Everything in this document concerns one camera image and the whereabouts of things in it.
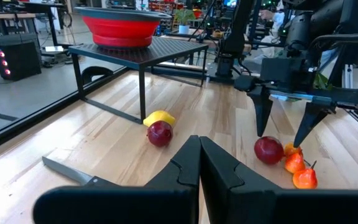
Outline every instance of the knife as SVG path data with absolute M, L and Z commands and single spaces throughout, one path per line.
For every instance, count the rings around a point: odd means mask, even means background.
M 108 180 L 104 180 L 100 177 L 91 176 L 89 174 L 85 174 L 84 172 L 81 172 L 79 170 L 67 167 L 63 164 L 60 164 L 56 161 L 53 161 L 51 159 L 48 159 L 46 157 L 42 157 L 42 161 L 44 164 L 51 168 L 51 170 L 54 170 L 55 172 L 58 172 L 61 175 L 64 175 L 65 177 L 70 178 L 71 180 L 75 180 L 80 185 L 86 186 L 86 187 L 117 187 L 119 185 L 112 183 Z

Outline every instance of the knife handle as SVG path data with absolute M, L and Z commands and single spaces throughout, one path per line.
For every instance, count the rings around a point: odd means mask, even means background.
M 85 184 L 85 187 L 118 187 L 119 185 L 112 183 L 108 180 L 104 180 L 100 177 L 94 176 L 88 183 Z

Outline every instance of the potted plant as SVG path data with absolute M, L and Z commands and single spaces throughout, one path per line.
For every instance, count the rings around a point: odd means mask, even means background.
M 190 26 L 187 22 L 196 19 L 194 12 L 189 9 L 179 9 L 175 11 L 175 20 L 179 22 L 179 34 L 188 34 Z

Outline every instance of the white pot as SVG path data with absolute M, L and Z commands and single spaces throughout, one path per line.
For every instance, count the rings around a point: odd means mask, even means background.
M 182 26 L 179 25 L 179 34 L 189 34 L 190 25 Z

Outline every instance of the apple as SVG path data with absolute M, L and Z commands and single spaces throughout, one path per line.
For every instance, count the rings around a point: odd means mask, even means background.
M 172 127 L 165 121 L 156 121 L 147 128 L 147 137 L 149 138 L 149 141 L 157 147 L 168 145 L 172 136 Z
M 284 149 L 280 141 L 270 136 L 258 139 L 254 151 L 256 157 L 268 165 L 276 164 L 284 157 Z

